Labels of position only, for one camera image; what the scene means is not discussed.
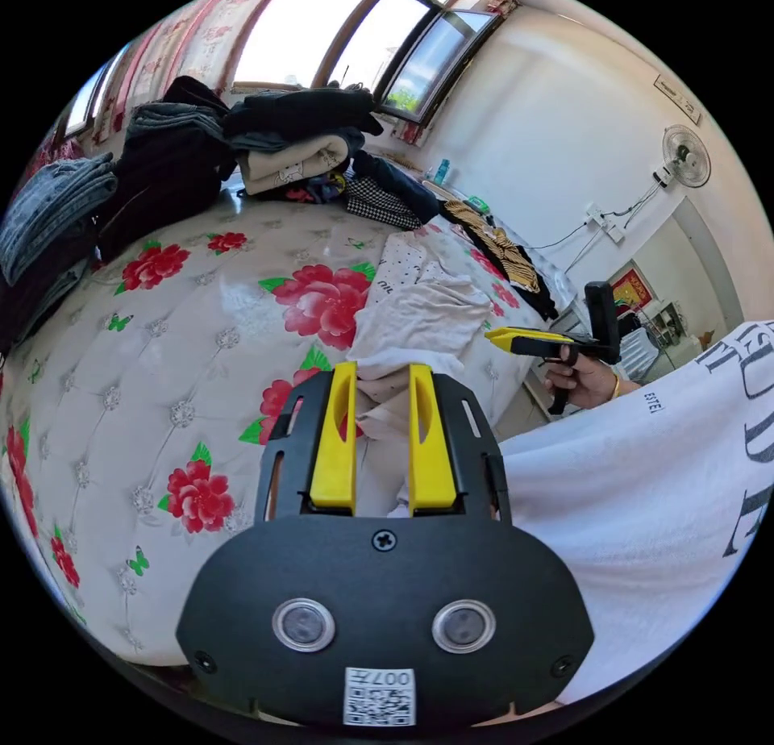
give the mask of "qr code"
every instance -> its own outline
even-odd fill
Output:
[[[344,723],[349,726],[413,726],[414,673],[347,668]]]

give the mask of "white t-shirt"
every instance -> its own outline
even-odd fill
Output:
[[[671,647],[739,566],[774,486],[774,321],[501,449],[514,525],[569,566],[593,624],[573,702]]]

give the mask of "gold bracelet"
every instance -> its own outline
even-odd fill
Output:
[[[610,398],[610,400],[613,401],[615,398],[618,398],[618,394],[620,392],[621,392],[621,377],[619,377],[618,374],[616,374],[615,375],[615,390],[613,391],[613,395]]]

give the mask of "houndstooth fabric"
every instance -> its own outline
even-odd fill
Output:
[[[422,226],[422,222],[402,199],[382,189],[373,178],[347,177],[344,193],[349,213],[400,229],[413,230]]]
[[[371,177],[348,178],[347,195],[380,207],[389,213],[411,213],[411,209],[400,197],[385,191]]]
[[[374,207],[362,199],[350,197],[347,200],[347,212],[362,216],[364,219],[381,221],[399,229],[420,229],[422,222],[413,213],[391,213],[380,207]]]

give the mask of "wall fan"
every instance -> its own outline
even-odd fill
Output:
[[[710,179],[710,154],[699,136],[682,124],[664,130],[664,164],[654,173],[656,183],[666,188],[672,180],[698,189]]]

